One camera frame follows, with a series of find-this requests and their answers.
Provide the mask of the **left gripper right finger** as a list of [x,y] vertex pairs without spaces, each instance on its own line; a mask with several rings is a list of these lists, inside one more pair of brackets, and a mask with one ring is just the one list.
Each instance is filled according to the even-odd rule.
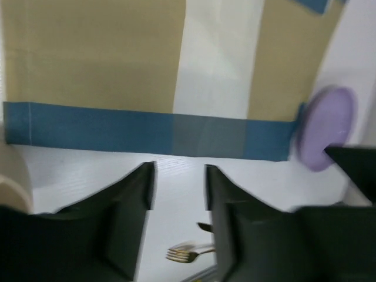
[[375,208],[277,210],[206,166],[220,281],[374,281]]

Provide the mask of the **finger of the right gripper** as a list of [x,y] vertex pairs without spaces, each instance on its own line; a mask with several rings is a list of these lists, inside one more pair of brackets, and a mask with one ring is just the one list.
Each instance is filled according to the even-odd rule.
[[324,151],[360,192],[375,203],[375,147],[328,146]]

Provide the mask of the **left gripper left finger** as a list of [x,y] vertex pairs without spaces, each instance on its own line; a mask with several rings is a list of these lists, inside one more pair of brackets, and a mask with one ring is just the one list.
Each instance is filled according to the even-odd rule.
[[55,213],[1,206],[2,281],[133,281],[155,165]]

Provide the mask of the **blue tan checked placemat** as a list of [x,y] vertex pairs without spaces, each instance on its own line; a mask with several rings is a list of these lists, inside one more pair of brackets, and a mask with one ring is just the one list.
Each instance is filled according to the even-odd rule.
[[10,144],[288,159],[345,1],[2,1]]

